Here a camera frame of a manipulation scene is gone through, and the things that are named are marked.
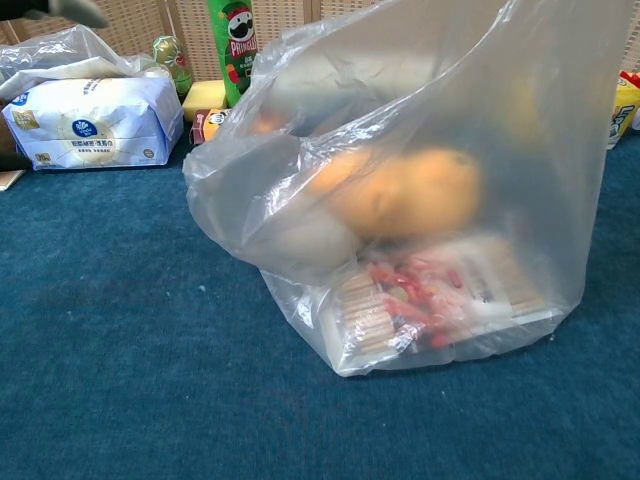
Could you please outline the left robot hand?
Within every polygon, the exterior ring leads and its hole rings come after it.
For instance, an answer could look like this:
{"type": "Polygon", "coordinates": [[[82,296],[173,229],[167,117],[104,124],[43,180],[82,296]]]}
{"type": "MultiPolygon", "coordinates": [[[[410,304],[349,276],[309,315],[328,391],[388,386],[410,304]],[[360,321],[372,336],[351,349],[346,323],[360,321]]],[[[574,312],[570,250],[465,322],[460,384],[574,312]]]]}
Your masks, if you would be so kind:
{"type": "Polygon", "coordinates": [[[1,20],[40,20],[61,17],[90,28],[106,28],[109,21],[94,1],[86,0],[1,0],[1,20]]]}

